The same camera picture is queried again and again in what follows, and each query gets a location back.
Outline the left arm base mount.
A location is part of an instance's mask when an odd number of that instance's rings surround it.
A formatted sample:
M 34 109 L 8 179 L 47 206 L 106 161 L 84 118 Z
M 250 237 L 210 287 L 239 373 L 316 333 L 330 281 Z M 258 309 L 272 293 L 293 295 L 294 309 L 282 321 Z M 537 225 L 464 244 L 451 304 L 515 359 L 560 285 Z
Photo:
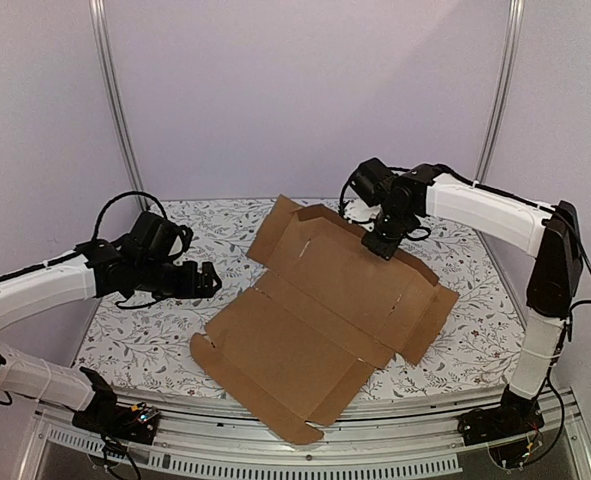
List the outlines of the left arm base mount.
M 160 410 L 146 402 L 120 406 L 112 387 L 96 371 L 82 367 L 81 372 L 90 380 L 94 395 L 84 410 L 74 413 L 72 424 L 106 437 L 152 445 Z

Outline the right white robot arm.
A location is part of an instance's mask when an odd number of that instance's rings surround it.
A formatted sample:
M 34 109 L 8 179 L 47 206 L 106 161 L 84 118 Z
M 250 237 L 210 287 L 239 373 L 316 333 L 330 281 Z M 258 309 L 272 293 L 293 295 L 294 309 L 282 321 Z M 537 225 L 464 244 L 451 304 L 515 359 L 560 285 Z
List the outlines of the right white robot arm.
M 527 200 L 469 180 L 444 164 L 401 169 L 371 158 L 356 167 L 344 186 L 366 206 L 378 208 L 362 243 L 383 259 L 391 259 L 403 241 L 419 240 L 424 217 L 465 225 L 534 259 L 520 356 L 491 421 L 499 435 L 514 435 L 529 422 L 572 338 L 573 300 L 584 267 L 575 207 L 566 201 Z

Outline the brown cardboard box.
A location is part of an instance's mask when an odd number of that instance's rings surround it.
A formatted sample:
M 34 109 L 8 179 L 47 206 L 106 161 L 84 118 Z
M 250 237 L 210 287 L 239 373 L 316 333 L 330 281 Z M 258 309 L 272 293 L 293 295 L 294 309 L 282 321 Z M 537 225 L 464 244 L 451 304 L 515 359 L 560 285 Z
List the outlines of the brown cardboard box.
M 457 302 L 420 259 L 382 259 L 363 229 L 279 197 L 249 257 L 263 275 L 190 341 L 193 360 L 275 435 L 321 440 L 371 375 L 418 364 Z

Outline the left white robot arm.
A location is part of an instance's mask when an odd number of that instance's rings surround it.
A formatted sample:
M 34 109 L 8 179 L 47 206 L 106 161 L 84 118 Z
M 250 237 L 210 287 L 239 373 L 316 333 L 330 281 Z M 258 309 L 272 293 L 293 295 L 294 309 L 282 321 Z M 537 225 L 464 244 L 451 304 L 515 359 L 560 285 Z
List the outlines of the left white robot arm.
M 153 301 L 210 299 L 222 282 L 210 262 L 182 261 L 193 232 L 164 216 L 143 212 L 114 241 L 93 235 L 61 256 L 0 276 L 0 332 L 33 315 L 114 293 Z M 0 392 L 61 404 L 103 434 L 123 426 L 112 387 L 94 370 L 66 368 L 0 342 Z

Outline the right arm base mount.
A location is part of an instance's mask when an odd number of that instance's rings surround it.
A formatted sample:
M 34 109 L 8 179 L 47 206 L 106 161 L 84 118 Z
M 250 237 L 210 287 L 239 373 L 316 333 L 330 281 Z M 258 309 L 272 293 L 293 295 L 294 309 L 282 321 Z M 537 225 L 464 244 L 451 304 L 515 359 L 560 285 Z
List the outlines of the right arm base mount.
M 544 419 L 536 397 L 526 399 L 506 387 L 496 407 L 476 408 L 458 417 L 457 430 L 466 446 L 496 442 L 491 460 L 505 470 L 523 468 L 542 446 Z

